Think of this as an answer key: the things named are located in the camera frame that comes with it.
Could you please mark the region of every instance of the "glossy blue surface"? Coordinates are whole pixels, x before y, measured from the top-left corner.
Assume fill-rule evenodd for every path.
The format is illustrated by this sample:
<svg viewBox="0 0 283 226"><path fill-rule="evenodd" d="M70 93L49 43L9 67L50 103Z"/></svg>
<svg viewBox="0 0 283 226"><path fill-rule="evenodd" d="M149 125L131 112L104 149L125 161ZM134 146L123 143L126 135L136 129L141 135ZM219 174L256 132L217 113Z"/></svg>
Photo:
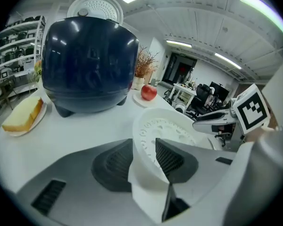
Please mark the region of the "glossy blue surface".
<svg viewBox="0 0 283 226"><path fill-rule="evenodd" d="M138 45L130 31L100 18L52 24L42 53L42 80L60 115L102 111L125 99Z"/></svg>

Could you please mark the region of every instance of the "bread crust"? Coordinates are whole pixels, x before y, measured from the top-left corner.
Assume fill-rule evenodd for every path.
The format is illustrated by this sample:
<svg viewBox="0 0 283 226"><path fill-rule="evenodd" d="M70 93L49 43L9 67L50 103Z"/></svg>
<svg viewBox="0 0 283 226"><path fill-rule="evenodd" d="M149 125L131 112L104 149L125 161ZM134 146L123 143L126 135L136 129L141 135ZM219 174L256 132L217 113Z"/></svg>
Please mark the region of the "bread crust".
<svg viewBox="0 0 283 226"><path fill-rule="evenodd" d="M29 131L30 127L32 126L34 120L38 116L38 114L41 111L43 105L43 101L40 98L38 101L38 104L34 108L34 110L29 114L29 118L27 119L26 123L24 125L19 125L19 126L7 126L7 125L2 125L2 128L5 131Z"/></svg>

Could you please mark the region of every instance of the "plate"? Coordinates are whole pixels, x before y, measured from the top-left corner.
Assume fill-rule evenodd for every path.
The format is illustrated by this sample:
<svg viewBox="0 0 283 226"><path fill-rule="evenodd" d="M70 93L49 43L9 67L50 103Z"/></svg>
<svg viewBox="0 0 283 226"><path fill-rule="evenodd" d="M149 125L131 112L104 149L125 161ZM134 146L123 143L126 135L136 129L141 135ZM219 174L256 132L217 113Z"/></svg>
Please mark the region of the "plate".
<svg viewBox="0 0 283 226"><path fill-rule="evenodd" d="M137 93L135 93L133 95L133 99L142 107L157 107L156 105L156 99L157 99L157 95L155 96L155 98L153 100L145 100L140 91L138 91Z"/></svg>
<svg viewBox="0 0 283 226"><path fill-rule="evenodd" d="M6 132L12 137L19 137L21 135L24 135L24 134L30 132L42 120L42 118L46 114L46 109L47 109L47 104L43 101L42 108L41 108L37 118L34 120L32 126L30 127L29 131L6 131Z"/></svg>
<svg viewBox="0 0 283 226"><path fill-rule="evenodd" d="M162 181L168 183L156 160L156 138L200 146L204 133L193 129L193 120L175 110L146 108L133 123L133 141L143 164Z"/></svg>

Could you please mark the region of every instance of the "doorway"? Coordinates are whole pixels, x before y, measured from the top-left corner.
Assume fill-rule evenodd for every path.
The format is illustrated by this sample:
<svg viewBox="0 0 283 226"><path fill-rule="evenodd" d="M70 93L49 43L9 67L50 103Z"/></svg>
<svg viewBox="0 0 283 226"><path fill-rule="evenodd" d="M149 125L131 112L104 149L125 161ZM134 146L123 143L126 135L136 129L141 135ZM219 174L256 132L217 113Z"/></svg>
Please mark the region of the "doorway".
<svg viewBox="0 0 283 226"><path fill-rule="evenodd" d="M184 83L196 65L196 59L172 53L162 81L173 85Z"/></svg>

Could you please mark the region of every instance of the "white cube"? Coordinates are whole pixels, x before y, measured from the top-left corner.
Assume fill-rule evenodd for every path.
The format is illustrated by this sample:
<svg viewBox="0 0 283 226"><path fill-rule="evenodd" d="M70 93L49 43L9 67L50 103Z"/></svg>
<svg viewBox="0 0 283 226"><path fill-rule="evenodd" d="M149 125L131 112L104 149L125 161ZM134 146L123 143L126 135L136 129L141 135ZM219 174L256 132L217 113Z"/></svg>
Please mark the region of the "white cube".
<svg viewBox="0 0 283 226"><path fill-rule="evenodd" d="M244 134L262 126L270 119L265 100L255 84L237 96L233 108Z"/></svg>

